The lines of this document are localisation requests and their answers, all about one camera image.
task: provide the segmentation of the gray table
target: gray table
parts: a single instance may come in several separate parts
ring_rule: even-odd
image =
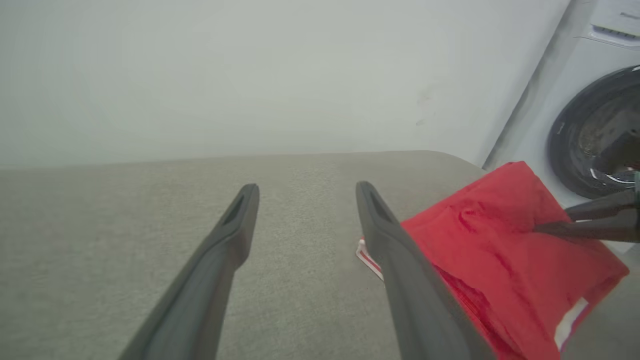
[[[370,181],[407,218],[483,174],[428,151],[0,171],[3,358],[117,358],[241,185],[255,182],[253,246],[218,359],[397,359],[383,284],[354,255],[355,183]],[[611,312],[635,310],[636,284],[625,280],[596,310],[567,357],[631,358],[631,338],[599,335],[621,326],[611,318],[638,333],[638,312]]]

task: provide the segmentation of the washing machine door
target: washing machine door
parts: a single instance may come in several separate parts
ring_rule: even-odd
[[[595,199],[634,186],[640,170],[640,65],[606,75],[576,95],[548,139],[553,171]]]

